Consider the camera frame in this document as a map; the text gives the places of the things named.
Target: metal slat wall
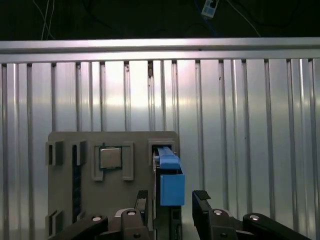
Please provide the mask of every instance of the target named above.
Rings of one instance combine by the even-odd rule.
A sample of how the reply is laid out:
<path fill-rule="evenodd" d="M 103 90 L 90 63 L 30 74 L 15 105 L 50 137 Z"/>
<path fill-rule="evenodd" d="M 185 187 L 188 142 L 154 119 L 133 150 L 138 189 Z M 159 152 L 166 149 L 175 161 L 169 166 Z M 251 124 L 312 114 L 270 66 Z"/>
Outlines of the metal slat wall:
<path fill-rule="evenodd" d="M 319 240 L 320 59 L 286 54 L 3 63 L 0 239 L 45 237 L 51 131 L 176 131 L 184 239 L 197 236 L 191 192 L 205 189 L 214 208 Z"/>

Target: black cable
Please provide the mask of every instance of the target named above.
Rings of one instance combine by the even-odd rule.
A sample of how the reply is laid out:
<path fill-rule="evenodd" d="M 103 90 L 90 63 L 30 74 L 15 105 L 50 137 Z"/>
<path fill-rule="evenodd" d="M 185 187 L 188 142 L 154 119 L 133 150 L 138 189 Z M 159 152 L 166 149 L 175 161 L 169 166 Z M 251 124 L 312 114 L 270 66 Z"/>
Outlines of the black cable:
<path fill-rule="evenodd" d="M 257 19 L 255 19 L 255 17 L 250 13 L 250 11 L 241 2 L 239 2 L 238 0 L 232 0 L 232 1 L 235 4 L 238 4 L 255 24 L 260 25 L 260 26 L 265 26 L 265 27 L 273 27 L 273 28 L 286 28 L 286 27 L 288 27 L 292 23 L 292 21 L 294 20 L 294 17 L 296 15 L 297 10 L 299 9 L 300 3 L 301 3 L 301 0 L 297 0 L 296 6 L 295 6 L 294 10 L 292 11 L 292 13 L 289 17 L 289 20 L 286 23 L 273 24 L 273 23 L 266 23 L 266 22 L 258 21 Z"/>
<path fill-rule="evenodd" d="M 121 32 L 119 32 L 118 30 L 116 30 L 115 28 L 113 28 L 112 26 L 106 24 L 105 22 L 103 22 L 100 18 L 98 18 L 96 15 L 94 15 L 92 12 L 91 12 L 91 7 L 92 7 L 92 1 L 89 2 L 88 6 L 86 6 L 85 4 L 85 0 L 82 0 L 82 5 L 85 9 L 85 11 L 93 18 L 93 20 L 95 20 L 96 22 L 100 23 L 102 26 L 110 29 L 110 30 L 113 30 L 115 33 L 117 33 L 119 35 L 119 37 L 122 36 Z"/>

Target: dark background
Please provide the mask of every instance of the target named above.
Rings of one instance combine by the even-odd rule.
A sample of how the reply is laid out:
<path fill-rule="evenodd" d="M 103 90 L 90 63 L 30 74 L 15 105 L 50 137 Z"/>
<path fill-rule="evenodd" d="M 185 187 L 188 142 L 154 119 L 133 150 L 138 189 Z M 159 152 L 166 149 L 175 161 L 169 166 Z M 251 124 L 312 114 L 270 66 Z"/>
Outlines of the dark background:
<path fill-rule="evenodd" d="M 262 37 L 320 36 L 320 0 L 230 1 Z M 35 2 L 45 14 L 47 0 Z M 201 10 L 204 2 L 197 0 Z M 0 41 L 40 40 L 43 24 L 32 0 L 0 0 Z M 220 0 L 209 24 L 218 35 L 210 31 L 194 0 L 55 0 L 51 33 L 57 40 L 257 37 L 226 0 Z"/>

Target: blue connector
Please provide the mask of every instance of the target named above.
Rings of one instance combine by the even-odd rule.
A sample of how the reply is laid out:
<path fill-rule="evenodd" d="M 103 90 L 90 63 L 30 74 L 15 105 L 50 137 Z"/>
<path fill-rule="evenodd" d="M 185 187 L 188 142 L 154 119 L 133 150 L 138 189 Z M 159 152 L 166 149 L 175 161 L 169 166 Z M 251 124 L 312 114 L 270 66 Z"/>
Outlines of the blue connector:
<path fill-rule="evenodd" d="M 160 205 L 183 206 L 185 204 L 185 175 L 180 158 L 169 147 L 159 147 Z"/>

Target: gray fixture plate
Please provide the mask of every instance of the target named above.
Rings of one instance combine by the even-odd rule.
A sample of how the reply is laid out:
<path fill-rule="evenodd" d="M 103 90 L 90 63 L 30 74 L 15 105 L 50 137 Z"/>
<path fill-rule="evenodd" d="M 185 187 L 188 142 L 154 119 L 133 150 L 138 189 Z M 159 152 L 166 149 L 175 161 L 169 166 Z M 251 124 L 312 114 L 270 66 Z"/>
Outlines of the gray fixture plate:
<path fill-rule="evenodd" d="M 76 192 L 80 195 L 78 218 L 88 213 L 111 219 L 119 209 L 134 207 L 139 190 L 148 190 L 148 222 L 152 223 L 154 176 L 150 148 L 158 145 L 169 145 L 179 155 L 179 139 L 173 131 L 52 132 L 46 143 L 48 216 L 51 216 L 46 220 L 48 235 L 49 231 L 55 234 L 73 223 L 73 165 L 78 165 L 81 172 L 80 191 Z M 100 168 L 101 146 L 121 148 L 121 167 Z M 54 212 L 59 213 L 59 222 Z"/>

